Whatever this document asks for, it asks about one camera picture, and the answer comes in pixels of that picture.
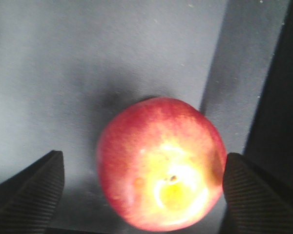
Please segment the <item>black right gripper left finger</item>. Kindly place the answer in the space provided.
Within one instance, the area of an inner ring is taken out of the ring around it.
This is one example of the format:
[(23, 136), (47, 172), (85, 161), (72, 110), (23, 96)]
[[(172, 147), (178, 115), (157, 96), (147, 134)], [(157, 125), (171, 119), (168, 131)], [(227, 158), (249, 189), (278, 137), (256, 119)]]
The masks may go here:
[(43, 234), (64, 188), (62, 151), (51, 151), (0, 184), (0, 234)]

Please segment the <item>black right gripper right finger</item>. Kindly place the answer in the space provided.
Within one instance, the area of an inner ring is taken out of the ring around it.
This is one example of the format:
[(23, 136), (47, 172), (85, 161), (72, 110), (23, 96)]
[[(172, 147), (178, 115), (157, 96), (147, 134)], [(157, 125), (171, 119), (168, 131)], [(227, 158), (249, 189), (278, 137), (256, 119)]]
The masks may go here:
[(293, 189), (238, 153), (227, 157), (224, 197), (238, 234), (293, 234)]

